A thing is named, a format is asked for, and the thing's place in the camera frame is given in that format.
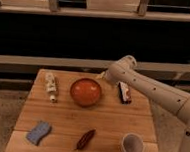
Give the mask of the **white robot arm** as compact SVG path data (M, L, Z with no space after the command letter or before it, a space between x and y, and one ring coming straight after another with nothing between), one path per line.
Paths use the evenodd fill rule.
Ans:
M169 111L186 126L178 152L190 152L190 94L135 71L136 59L125 55L97 77L110 84L123 82Z

